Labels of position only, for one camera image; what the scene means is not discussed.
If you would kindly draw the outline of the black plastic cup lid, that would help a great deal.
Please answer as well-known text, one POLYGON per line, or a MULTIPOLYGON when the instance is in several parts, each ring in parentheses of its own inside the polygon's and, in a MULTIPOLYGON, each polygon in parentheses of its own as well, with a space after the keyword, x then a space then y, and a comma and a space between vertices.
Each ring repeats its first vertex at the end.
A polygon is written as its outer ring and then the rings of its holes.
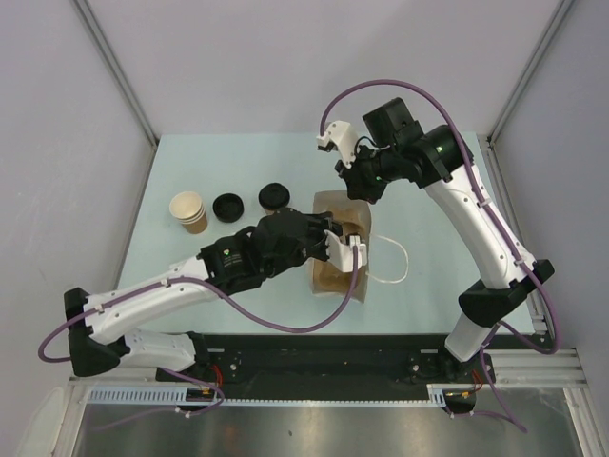
POLYGON ((258 201, 264 210, 274 211, 289 205, 291 194, 286 186, 280 183, 269 183, 261 188, 258 201))

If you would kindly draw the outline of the light blue paper bag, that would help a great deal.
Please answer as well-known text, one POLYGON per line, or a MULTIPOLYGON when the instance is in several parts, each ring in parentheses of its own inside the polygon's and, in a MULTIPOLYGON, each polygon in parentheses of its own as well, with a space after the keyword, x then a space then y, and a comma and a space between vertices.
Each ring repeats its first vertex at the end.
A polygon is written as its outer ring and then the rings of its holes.
POLYGON ((329 259, 309 262, 311 291, 316 296, 345 296, 360 303, 365 301, 368 282, 397 285, 403 282, 409 272, 409 256, 405 247, 388 237, 372 232, 370 205, 362 200, 351 200, 341 190, 325 190, 313 198, 315 213, 329 212, 343 233, 330 233, 326 241, 329 259), (404 266, 399 278, 381 278, 370 271, 370 241, 377 239, 394 246, 403 255, 404 266))

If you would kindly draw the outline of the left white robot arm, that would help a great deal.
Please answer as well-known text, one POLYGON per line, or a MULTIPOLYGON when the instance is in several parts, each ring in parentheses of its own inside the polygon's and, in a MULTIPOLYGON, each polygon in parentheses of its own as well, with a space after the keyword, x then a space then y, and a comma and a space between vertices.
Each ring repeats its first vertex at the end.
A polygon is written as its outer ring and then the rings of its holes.
POLYGON ((157 333, 141 326, 180 308, 259 288, 310 258, 327 261, 329 243, 342 234, 330 212, 281 209, 136 286, 100 294, 81 288, 66 292, 67 317, 85 315, 69 327, 74 374, 92 377, 139 367, 181 372, 192 381, 204 378, 210 358, 200 334, 157 333))

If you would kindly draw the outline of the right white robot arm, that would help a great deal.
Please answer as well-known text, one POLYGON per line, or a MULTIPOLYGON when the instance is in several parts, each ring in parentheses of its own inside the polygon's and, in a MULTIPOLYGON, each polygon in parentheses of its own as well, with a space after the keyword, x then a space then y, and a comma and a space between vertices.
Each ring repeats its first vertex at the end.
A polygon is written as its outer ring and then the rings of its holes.
POLYGON ((459 297, 462 313, 439 358, 441 375, 460 382, 493 328, 555 272, 536 259, 505 224, 462 137, 447 124, 424 131, 401 98, 363 118, 370 146, 347 122, 325 124, 318 147, 336 150, 335 166, 352 200, 374 204, 391 182, 407 180, 439 206, 468 248, 479 280, 459 297))

